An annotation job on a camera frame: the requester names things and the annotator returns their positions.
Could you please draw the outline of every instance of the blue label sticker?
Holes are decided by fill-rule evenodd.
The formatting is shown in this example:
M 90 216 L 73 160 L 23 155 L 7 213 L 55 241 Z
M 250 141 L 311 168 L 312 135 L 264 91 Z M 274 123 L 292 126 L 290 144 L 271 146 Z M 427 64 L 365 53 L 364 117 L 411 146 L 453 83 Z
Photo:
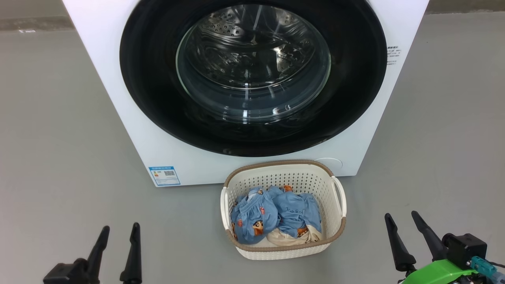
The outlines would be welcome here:
M 180 185 L 179 177 L 174 167 L 149 167 L 157 186 Z

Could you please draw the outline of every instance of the cable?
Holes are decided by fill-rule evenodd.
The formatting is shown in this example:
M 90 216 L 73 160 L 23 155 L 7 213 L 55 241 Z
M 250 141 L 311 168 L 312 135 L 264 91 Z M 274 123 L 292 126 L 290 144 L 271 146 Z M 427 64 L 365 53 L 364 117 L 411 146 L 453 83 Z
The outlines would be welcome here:
M 499 263 L 496 263 L 496 262 L 492 262 L 492 261 L 488 261 L 489 263 L 491 263 L 492 265 L 494 266 L 498 266 L 498 267 L 501 267 L 501 268 L 505 268 L 505 265 L 503 264 L 499 264 Z

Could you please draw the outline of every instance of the gray floor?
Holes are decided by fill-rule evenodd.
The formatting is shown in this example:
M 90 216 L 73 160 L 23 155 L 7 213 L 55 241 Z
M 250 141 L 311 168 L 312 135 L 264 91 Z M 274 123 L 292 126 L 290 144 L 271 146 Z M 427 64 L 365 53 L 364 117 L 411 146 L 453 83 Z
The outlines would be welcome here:
M 253 262 L 226 239 L 221 185 L 155 188 L 73 31 L 0 35 L 0 275 L 40 283 L 111 226 L 101 279 L 118 283 L 133 222 L 145 283 L 396 283 L 383 215 L 418 266 L 410 218 L 470 232 L 505 262 L 505 13 L 424 18 L 325 252 Z

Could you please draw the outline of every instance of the washing machine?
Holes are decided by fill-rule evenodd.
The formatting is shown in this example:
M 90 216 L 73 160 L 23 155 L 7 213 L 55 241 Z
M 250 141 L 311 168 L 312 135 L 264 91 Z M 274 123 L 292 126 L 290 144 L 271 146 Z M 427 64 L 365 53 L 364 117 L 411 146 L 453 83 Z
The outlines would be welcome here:
M 356 175 L 428 4 L 63 2 L 155 186 L 291 159 Z

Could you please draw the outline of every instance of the brown basket rim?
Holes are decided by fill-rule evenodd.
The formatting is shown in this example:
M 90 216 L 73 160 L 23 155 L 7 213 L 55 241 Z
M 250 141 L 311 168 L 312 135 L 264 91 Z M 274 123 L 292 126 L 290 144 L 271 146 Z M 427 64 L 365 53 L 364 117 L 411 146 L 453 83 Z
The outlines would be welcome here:
M 330 177 L 333 176 L 333 172 L 331 170 L 323 165 L 320 162 L 317 161 L 312 161 L 312 160 L 284 160 L 284 161 L 275 161 L 275 162 L 266 162 L 266 163 L 259 163 L 259 164 L 254 164 L 254 165 L 249 165 L 249 166 L 244 166 L 241 168 L 238 168 L 234 170 L 228 177 L 226 178 L 226 181 L 224 183 L 224 187 L 228 187 L 228 184 L 230 180 L 236 176 L 238 173 L 246 171 L 246 170 L 251 170 L 251 169 L 257 169 L 257 168 L 262 168 L 262 167 L 270 167 L 270 166 L 281 166 L 281 165 L 314 165 L 322 168 L 325 170 Z M 345 223 L 346 223 L 346 217 L 342 217 L 342 222 L 340 223 L 340 228 L 338 231 L 331 237 L 326 238 L 320 242 L 314 242 L 314 243 L 308 243 L 308 244 L 303 244 L 303 245 L 296 245 L 296 246 L 287 246 L 287 247 L 262 247 L 262 248 L 254 248 L 254 247 L 249 247 L 246 245 L 243 245 L 239 243 L 237 240 L 235 240 L 235 237 L 231 233 L 229 229 L 226 230 L 226 234 L 228 235 L 228 238 L 230 241 L 239 249 L 247 252 L 285 252 L 285 251 L 293 251 L 293 250 L 300 250 L 300 249 L 306 249 L 306 248 L 312 248 L 312 247 L 317 247 L 317 246 L 323 246 L 326 244 L 330 244 L 333 241 L 335 241 L 340 235 L 342 235 L 344 228 L 345 228 Z

